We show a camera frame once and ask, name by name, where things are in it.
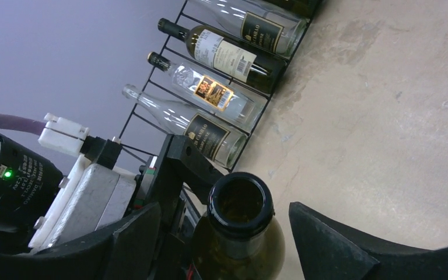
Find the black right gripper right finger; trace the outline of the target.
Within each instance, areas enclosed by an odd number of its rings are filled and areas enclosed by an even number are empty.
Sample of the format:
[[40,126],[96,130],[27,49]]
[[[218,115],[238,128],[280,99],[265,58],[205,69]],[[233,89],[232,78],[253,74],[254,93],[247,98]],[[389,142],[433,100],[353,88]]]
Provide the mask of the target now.
[[305,279],[448,279],[448,247],[384,240],[300,202],[290,203],[289,221]]

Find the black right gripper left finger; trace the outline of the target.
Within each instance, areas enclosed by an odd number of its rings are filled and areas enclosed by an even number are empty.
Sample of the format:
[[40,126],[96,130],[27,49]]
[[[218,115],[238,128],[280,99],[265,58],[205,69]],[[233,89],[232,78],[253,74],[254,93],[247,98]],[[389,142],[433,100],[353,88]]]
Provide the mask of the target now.
[[160,205],[153,202],[37,254],[0,254],[0,279],[147,279],[161,217]]

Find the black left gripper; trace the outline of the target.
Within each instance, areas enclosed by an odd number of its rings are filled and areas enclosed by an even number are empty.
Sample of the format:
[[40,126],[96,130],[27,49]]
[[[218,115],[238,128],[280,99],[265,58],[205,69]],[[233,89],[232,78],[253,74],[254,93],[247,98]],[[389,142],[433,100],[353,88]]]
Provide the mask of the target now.
[[168,135],[158,156],[140,169],[141,217],[128,228],[126,279],[184,279],[189,243],[199,220],[184,191],[188,185],[202,204],[223,174],[183,135]]

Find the tall clear glass bottle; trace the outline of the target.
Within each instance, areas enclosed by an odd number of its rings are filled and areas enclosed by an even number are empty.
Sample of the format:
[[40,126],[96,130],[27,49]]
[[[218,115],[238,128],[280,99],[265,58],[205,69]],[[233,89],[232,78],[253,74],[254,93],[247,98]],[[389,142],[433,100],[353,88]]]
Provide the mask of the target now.
[[197,106],[181,100],[161,99],[127,84],[122,94],[147,110],[166,132],[187,136],[209,160],[231,168],[247,135]]

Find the clear square bottle gold cap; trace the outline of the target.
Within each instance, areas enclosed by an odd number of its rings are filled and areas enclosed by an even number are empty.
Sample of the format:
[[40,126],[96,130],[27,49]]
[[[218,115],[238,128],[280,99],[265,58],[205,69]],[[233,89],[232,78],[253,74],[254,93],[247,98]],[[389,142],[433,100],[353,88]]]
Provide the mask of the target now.
[[263,105],[232,88],[223,78],[192,62],[173,62],[150,52],[148,62],[170,77],[172,88],[214,115],[250,132]]

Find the dark open-neck wine bottle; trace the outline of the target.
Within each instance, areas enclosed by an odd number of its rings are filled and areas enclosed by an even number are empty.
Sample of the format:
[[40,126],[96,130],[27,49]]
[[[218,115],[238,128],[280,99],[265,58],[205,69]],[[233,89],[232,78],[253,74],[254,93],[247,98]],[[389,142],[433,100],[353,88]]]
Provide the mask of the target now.
[[286,70],[284,59],[211,26],[198,25],[187,29],[161,18],[157,28],[184,42],[189,54],[200,64],[269,95],[275,92]]

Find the clear glass black-label bottle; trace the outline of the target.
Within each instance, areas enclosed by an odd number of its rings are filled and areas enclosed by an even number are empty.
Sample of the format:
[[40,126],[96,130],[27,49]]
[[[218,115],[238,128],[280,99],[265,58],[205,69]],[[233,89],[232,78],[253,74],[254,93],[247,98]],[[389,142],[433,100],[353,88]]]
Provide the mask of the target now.
[[276,55],[290,57],[307,19],[265,1],[201,0],[228,33]]

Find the dark green labelled wine bottle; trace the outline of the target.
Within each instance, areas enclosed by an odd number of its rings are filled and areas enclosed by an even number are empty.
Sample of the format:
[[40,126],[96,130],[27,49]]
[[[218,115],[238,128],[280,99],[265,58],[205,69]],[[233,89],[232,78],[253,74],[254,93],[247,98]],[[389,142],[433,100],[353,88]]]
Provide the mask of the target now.
[[265,0],[304,18],[311,19],[322,0]]

